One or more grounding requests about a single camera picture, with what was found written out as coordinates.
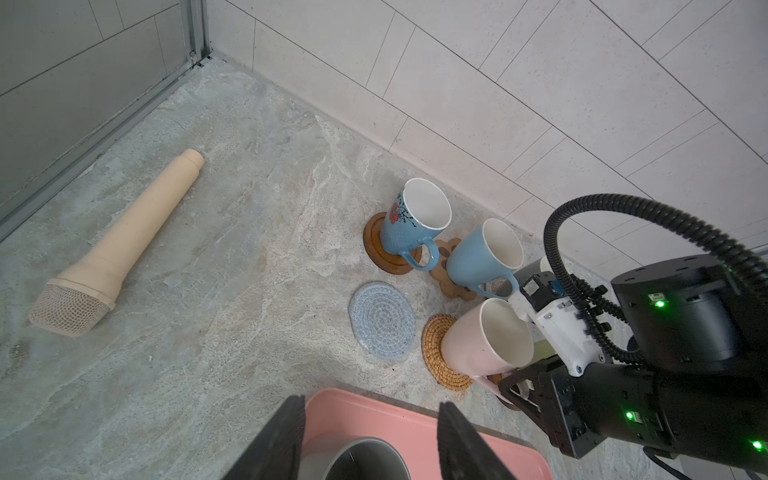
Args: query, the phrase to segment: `red flower design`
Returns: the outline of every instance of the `red flower design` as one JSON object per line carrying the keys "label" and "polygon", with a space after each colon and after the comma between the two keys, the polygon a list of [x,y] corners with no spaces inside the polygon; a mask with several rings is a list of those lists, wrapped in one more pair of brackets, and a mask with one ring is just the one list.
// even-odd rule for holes
{"label": "red flower design", "polygon": [[395,223],[397,221],[397,217],[397,204],[393,204],[392,208],[389,209],[389,221]]}

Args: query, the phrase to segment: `pink tray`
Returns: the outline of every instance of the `pink tray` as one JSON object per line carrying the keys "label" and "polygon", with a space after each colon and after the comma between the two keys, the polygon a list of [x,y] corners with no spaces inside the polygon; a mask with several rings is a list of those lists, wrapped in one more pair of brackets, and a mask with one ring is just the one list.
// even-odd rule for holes
{"label": "pink tray", "polygon": [[[345,392],[324,389],[306,403],[304,443],[318,435],[342,433],[377,437],[395,447],[412,480],[440,480],[437,419]],[[544,457],[522,445],[480,436],[518,480],[552,480]]]}

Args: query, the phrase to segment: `blue woven coaster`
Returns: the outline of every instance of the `blue woven coaster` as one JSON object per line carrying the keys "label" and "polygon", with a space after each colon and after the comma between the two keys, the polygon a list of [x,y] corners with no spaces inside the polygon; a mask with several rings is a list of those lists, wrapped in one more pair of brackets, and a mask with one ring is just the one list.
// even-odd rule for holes
{"label": "blue woven coaster", "polygon": [[384,360],[405,355],[416,331],[411,303],[384,282],[366,283],[355,292],[349,302],[349,319],[360,346]]}

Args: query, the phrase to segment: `blue mug handle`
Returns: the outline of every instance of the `blue mug handle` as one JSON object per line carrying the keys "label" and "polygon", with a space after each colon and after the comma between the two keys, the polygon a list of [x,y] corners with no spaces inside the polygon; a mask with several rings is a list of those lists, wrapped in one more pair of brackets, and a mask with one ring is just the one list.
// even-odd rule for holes
{"label": "blue mug handle", "polygon": [[406,259],[406,262],[410,266],[412,266],[415,270],[420,270],[422,272],[429,272],[433,268],[437,266],[437,262],[440,261],[440,251],[437,248],[437,243],[429,237],[424,237],[421,240],[419,240],[419,243],[424,243],[427,248],[429,248],[429,263],[427,263],[425,266],[419,265],[413,257],[411,257],[410,252],[400,252],[398,255]]}
{"label": "blue mug handle", "polygon": [[[505,278],[509,280],[509,283],[512,284],[512,293],[517,292],[520,290],[520,283],[518,282],[518,279],[515,278],[515,275],[512,274],[512,272],[504,272],[502,275],[502,278]],[[480,295],[487,296],[488,298],[500,298],[502,300],[509,300],[508,296],[498,296],[494,295],[493,293],[486,292],[485,290],[481,289],[479,285],[477,286],[468,286],[471,291],[477,292]]]}

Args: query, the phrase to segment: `blue mug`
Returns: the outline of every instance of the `blue mug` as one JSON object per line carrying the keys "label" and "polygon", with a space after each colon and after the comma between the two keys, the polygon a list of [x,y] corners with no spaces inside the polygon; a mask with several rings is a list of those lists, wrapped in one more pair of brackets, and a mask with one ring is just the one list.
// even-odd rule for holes
{"label": "blue mug", "polygon": [[[433,238],[451,223],[451,215],[451,204],[437,185],[423,178],[412,178],[384,217],[382,247],[387,253],[400,255],[417,270],[432,270],[440,261]],[[421,245],[429,248],[429,262],[425,266],[411,257],[411,250]]]}
{"label": "blue mug", "polygon": [[518,236],[506,223],[489,218],[456,246],[445,269],[456,285],[488,298],[507,300],[508,297],[486,292],[480,284],[505,278],[512,284],[514,293],[520,290],[520,284],[513,272],[522,264],[523,246]]}

